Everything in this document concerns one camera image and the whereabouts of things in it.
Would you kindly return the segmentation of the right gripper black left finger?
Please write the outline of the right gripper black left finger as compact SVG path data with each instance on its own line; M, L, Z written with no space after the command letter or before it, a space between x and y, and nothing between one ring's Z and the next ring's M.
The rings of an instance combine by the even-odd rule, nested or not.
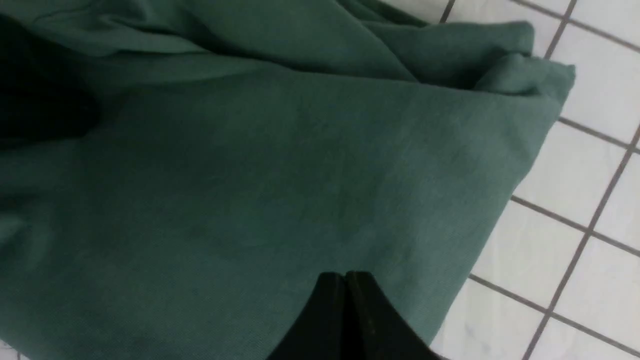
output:
M323 272L269 360L339 360L342 355L345 278Z

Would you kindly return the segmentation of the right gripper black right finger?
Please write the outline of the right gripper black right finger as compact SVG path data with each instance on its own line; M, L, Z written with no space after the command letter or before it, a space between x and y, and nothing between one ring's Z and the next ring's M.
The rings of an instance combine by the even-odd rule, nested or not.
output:
M346 273L346 359L439 360L369 272Z

